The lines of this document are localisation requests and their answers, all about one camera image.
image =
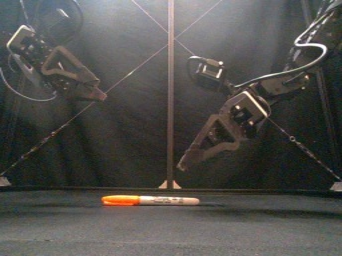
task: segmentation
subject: black cable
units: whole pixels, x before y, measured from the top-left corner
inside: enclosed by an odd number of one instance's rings
[[[79,34],[79,32],[81,30],[81,27],[83,27],[83,23],[84,23],[84,16],[83,16],[83,11],[81,11],[80,5],[79,5],[76,0],[63,0],[63,1],[71,2],[73,4],[73,6],[76,7],[76,10],[77,10],[77,13],[79,13],[77,26],[76,26],[75,30],[72,31],[72,33],[68,35],[67,39],[63,42],[60,42],[61,44],[65,44]],[[41,5],[42,5],[44,2],[45,2],[45,0],[38,0],[38,2],[36,4],[36,7],[34,7],[34,14],[33,14],[32,26],[36,29],[36,32],[38,34],[44,34],[44,27],[41,29],[41,24],[40,24],[40,11],[41,11]]]
[[[2,69],[0,68],[0,76],[1,76],[1,79],[4,81],[4,84],[5,84],[5,87],[17,95],[20,96],[21,98],[24,98],[25,100],[29,100],[29,101],[34,101],[34,102],[48,102],[48,101],[52,101],[56,99],[57,97],[57,94],[56,92],[53,92],[53,96],[48,99],[34,99],[34,98],[30,98],[28,96],[25,96],[24,94],[21,94],[20,92],[16,91],[16,89],[9,85],[9,83],[6,82],[6,79],[5,79],[5,76],[4,76],[4,72],[2,72]]]
[[[278,77],[282,77],[282,76],[286,76],[286,75],[291,75],[291,74],[296,74],[299,72],[303,72],[306,70],[308,70],[310,68],[312,68],[314,66],[316,66],[323,58],[326,57],[327,55],[327,47],[323,45],[323,44],[318,44],[318,43],[299,43],[299,41],[302,40],[302,37],[315,28],[315,26],[327,18],[327,16],[330,15],[330,13],[326,13],[312,24],[311,26],[306,29],[306,31],[299,35],[299,37],[295,39],[294,41],[294,45],[298,47],[298,48],[303,48],[303,47],[315,47],[315,48],[319,48],[322,50],[322,53],[320,53],[320,56],[312,61],[310,62],[308,64],[306,64],[304,66],[299,67],[299,68],[295,68],[295,69],[291,69],[288,71],[284,71],[284,72],[279,72],[279,73],[274,73],[274,74],[270,74],[270,75],[264,75],[264,76],[260,76],[258,78],[254,78],[251,79],[250,81],[239,84],[239,85],[235,85],[236,88],[240,88],[240,87],[246,87],[248,86],[250,84],[252,83],[256,83],[262,80],[266,80],[266,79],[270,79],[270,78],[278,78]]]

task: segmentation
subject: black curtain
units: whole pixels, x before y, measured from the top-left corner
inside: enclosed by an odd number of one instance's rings
[[[6,27],[13,32],[24,20],[18,4],[10,2],[2,1],[1,5],[9,8],[8,13],[18,13]],[[32,16],[36,1],[25,3]],[[108,98],[89,108],[87,102],[63,98],[41,104],[18,100],[1,88],[2,169],[72,120],[6,173],[13,185],[155,188],[167,177],[168,1],[79,3],[83,29],[65,47],[100,78]],[[187,58],[199,55],[221,60],[234,83],[279,72],[294,39],[304,30],[304,20],[299,1],[175,0],[173,25],[175,166],[208,116],[226,101],[223,95],[191,82]],[[8,68],[5,74],[8,81],[18,84],[20,75]],[[29,91],[29,82],[21,84]],[[330,163],[314,81],[298,97],[274,107],[272,118]],[[258,137],[246,141],[238,151],[219,154],[188,172],[173,168],[173,177],[183,188],[326,189],[334,181],[267,122]]]

